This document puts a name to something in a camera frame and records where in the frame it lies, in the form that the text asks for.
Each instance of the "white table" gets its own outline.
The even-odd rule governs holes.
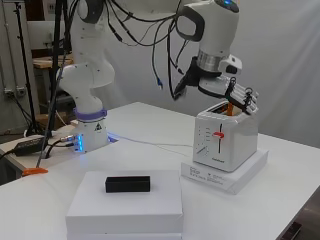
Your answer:
[[[129,138],[193,143],[193,117],[140,103],[110,111],[107,122]],[[259,147],[270,150],[269,162],[236,196],[181,178],[184,240],[276,239],[299,213],[320,184],[320,150],[265,135]],[[65,240],[64,216],[85,172],[179,170],[191,161],[190,147],[169,150],[120,140],[0,187],[0,238]]]

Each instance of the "sticker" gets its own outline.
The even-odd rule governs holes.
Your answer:
[[[189,165],[182,163],[181,175],[224,190],[229,189],[234,184],[233,180],[224,178],[219,174],[219,171],[214,171],[209,167],[198,167],[195,164]]]
[[[94,131],[100,131],[102,129],[100,123],[97,124],[96,129]]]

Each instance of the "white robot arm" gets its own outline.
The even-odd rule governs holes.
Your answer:
[[[258,94],[236,83],[242,62],[230,54],[239,21],[239,8],[231,0],[209,0],[185,5],[177,16],[177,32],[200,49],[191,66],[175,89],[176,99],[186,86],[216,98],[226,98],[248,114],[258,111]]]
[[[75,15],[71,29],[76,64],[64,69],[60,86],[74,98],[76,103],[75,113],[79,124],[74,135],[77,136],[75,150],[79,152],[92,151],[108,144],[103,121],[106,111],[100,99],[92,96],[90,92],[92,88],[110,84],[115,76],[104,51],[106,33],[99,29],[102,23],[105,26],[109,25],[114,31],[109,23],[110,13],[105,7],[108,1],[74,0],[73,2],[78,4],[78,14]],[[231,0],[192,2],[195,1],[196,3],[185,5],[175,18],[179,35],[186,40],[200,42],[200,49],[198,56],[193,57],[189,70],[176,87],[174,94],[178,98],[185,93],[186,86],[195,86],[207,95],[227,98],[229,102],[248,114],[256,113],[257,94],[250,88],[238,85],[235,77],[229,78],[223,75],[224,73],[236,76],[242,69],[241,61],[230,55],[230,46],[239,19],[238,6]]]

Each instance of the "blue led light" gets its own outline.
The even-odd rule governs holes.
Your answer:
[[[83,147],[82,147],[82,136],[78,135],[78,145],[79,145],[79,152],[83,151]]]

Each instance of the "wall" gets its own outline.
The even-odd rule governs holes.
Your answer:
[[[320,147],[320,1],[241,0],[239,4],[240,23],[231,51],[243,61],[238,82],[260,93],[260,132]],[[141,36],[147,25],[130,21],[128,26]],[[218,102],[197,89],[189,89],[185,99],[173,102],[167,87],[165,43],[157,47],[157,69],[165,84],[160,91],[152,74],[151,48],[129,48],[109,35],[106,51],[116,80],[96,90],[107,107],[141,101],[195,116]],[[152,35],[145,42],[152,41]],[[173,56],[181,44],[174,34]],[[197,51],[196,43],[188,45],[181,57],[182,69],[187,69]],[[179,80],[175,74],[175,84]]]
[[[16,15],[13,13],[15,5],[13,3],[2,3],[0,1],[0,133],[8,129],[16,129],[21,131],[25,129],[26,122],[21,115],[20,110],[12,100],[6,99],[4,96],[4,86],[8,89],[15,89],[16,86],[25,86],[25,74],[23,68],[23,61],[21,55],[20,42],[17,39],[18,25]],[[26,31],[25,9],[22,5],[21,10],[22,28],[24,33],[24,40],[26,46],[26,54],[28,60],[28,70],[33,92],[34,105],[36,111],[38,110],[37,92],[34,84],[34,74],[32,66],[31,52],[28,48],[28,32]],[[29,103],[27,95],[21,98],[20,103],[28,110]]]

